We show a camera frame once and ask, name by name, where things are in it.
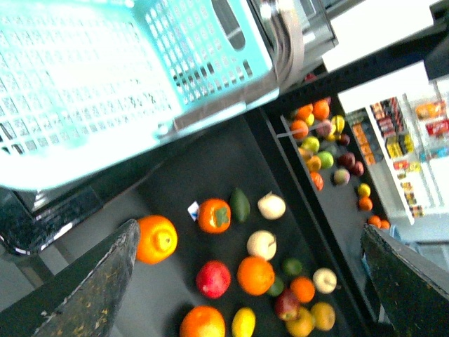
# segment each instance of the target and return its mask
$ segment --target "shopping basket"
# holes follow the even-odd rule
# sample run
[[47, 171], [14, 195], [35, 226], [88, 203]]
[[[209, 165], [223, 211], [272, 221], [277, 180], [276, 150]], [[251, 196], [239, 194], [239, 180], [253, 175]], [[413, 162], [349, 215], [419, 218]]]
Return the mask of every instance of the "shopping basket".
[[246, 0], [2, 0], [0, 185], [89, 176], [274, 99], [273, 78]]

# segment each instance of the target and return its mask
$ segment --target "lemon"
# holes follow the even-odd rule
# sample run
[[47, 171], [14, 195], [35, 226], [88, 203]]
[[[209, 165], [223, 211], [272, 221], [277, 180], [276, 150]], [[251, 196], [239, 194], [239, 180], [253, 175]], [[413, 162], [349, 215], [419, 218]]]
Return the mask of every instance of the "lemon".
[[359, 197], [369, 197], [371, 194], [371, 189], [368, 184], [361, 183], [357, 189]]
[[251, 308], [241, 308], [232, 320], [233, 337], [251, 337], [255, 328], [255, 313]]

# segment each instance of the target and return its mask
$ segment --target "garlic bulb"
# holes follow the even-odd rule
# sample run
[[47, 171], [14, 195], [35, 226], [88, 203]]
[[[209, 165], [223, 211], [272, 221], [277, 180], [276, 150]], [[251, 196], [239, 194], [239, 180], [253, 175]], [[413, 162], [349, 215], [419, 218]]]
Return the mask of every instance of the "garlic bulb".
[[286, 212], [284, 200], [271, 192], [257, 202], [257, 207], [262, 216], [268, 220], [279, 219]]

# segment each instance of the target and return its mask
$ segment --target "orange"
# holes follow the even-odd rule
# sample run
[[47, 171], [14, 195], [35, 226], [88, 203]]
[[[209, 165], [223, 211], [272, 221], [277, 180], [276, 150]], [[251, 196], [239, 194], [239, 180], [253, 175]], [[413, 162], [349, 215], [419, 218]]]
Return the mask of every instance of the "orange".
[[303, 121], [306, 121], [306, 119], [309, 118], [313, 110], [314, 110], [313, 104], [308, 104], [305, 105], [304, 107], [300, 107], [296, 112], [295, 119], [301, 119]]
[[380, 218], [378, 216], [372, 216], [368, 219], [368, 223], [370, 225], [376, 226], [377, 228], [380, 228], [380, 226], [382, 225], [382, 221], [380, 220]]
[[315, 118], [319, 121], [323, 121], [324, 119], [329, 117], [330, 108], [327, 100], [319, 100], [314, 103], [314, 114]]
[[387, 220], [381, 220], [380, 221], [380, 228], [383, 230], [389, 230], [390, 229], [390, 223]]
[[293, 121], [290, 126], [290, 130], [292, 131], [292, 136], [294, 139], [304, 139], [309, 134], [309, 127], [307, 126], [305, 121], [301, 119], [296, 119]]
[[290, 290], [301, 303], [308, 303], [315, 296], [315, 286], [312, 280], [305, 276], [296, 277], [290, 283]]
[[373, 209], [373, 202], [369, 197], [361, 197], [358, 201], [358, 207], [362, 211], [371, 211]]
[[323, 177], [321, 176], [321, 174], [318, 172], [311, 172], [310, 178], [311, 178], [311, 181], [314, 182], [316, 189], [318, 191], [321, 191], [324, 187], [324, 180], [323, 180]]
[[275, 274], [271, 263], [259, 256], [244, 258], [237, 270], [237, 281], [241, 288], [254, 296], [266, 293], [274, 283], [274, 279]]
[[175, 226], [164, 216], [146, 216], [138, 220], [140, 241], [136, 258], [153, 265], [169, 257], [177, 246]]
[[231, 225], [231, 207], [225, 200], [207, 199], [199, 206], [198, 224], [206, 233], [223, 233]]
[[214, 307], [200, 305], [190, 310], [180, 327], [180, 337], [225, 337], [223, 315]]

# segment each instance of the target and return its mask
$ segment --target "lime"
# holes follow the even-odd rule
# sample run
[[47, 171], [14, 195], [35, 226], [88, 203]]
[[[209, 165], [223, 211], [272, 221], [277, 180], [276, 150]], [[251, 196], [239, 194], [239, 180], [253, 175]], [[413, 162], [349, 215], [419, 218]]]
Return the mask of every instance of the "lime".
[[282, 279], [279, 276], [276, 276], [274, 279], [274, 283], [271, 287], [267, 290], [267, 294], [273, 297], [277, 297], [281, 295], [281, 292], [283, 291], [283, 282]]
[[297, 258], [286, 258], [282, 262], [282, 270], [288, 276], [298, 276], [302, 271], [302, 263]]

